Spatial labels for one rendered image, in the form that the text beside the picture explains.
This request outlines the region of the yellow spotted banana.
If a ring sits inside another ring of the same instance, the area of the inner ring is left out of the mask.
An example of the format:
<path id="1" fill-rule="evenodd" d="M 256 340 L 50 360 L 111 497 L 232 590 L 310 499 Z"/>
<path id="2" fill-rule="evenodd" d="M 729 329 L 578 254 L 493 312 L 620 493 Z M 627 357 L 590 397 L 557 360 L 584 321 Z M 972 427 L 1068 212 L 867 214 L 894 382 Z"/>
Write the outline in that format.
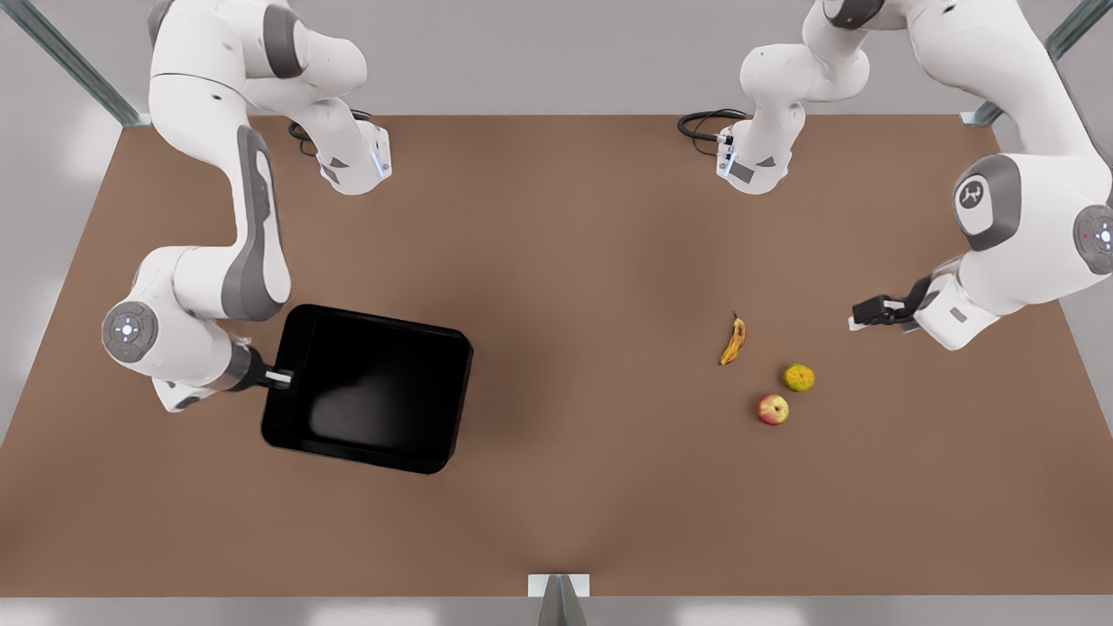
<path id="1" fill-rule="evenodd" d="M 731 334 L 729 340 L 723 348 L 723 353 L 719 358 L 718 362 L 720 366 L 731 364 L 736 358 L 739 356 L 747 338 L 747 326 L 743 323 L 743 319 L 738 315 L 735 311 L 732 312 L 733 321 L 731 326 Z"/>

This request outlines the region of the silver frame post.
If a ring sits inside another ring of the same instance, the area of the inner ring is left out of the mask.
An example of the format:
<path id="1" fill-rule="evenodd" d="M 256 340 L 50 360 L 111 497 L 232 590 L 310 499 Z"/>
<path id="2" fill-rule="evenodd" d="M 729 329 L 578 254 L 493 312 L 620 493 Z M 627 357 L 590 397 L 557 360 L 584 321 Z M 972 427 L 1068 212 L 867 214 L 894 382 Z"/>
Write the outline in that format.
<path id="1" fill-rule="evenodd" d="M 590 595 L 589 574 L 529 574 L 526 595 L 540 598 L 536 626 L 588 626 L 581 598 Z"/>
<path id="2" fill-rule="evenodd" d="M 1111 10 L 1113 0 L 1077 0 L 1068 16 L 1063 17 L 1061 23 L 1043 41 L 1050 60 L 1058 63 L 1070 48 L 1077 45 Z M 1003 113 L 997 104 L 982 102 L 977 110 L 961 113 L 959 120 L 966 126 L 989 127 Z"/>
<path id="3" fill-rule="evenodd" d="M 150 127 L 150 115 L 138 113 L 92 63 L 61 33 L 31 0 L 0 0 L 0 10 L 39 45 L 83 91 L 124 127 Z"/>

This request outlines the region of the black rectangular tray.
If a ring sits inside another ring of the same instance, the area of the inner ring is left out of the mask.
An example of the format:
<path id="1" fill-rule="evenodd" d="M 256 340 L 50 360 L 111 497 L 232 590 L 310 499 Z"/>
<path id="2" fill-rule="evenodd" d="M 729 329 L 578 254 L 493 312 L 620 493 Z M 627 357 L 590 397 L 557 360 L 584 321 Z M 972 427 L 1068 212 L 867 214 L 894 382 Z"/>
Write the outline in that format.
<path id="1" fill-rule="evenodd" d="M 262 436 L 273 447 L 433 475 L 456 451 L 473 348 L 453 329 L 301 304 L 285 320 Z"/>

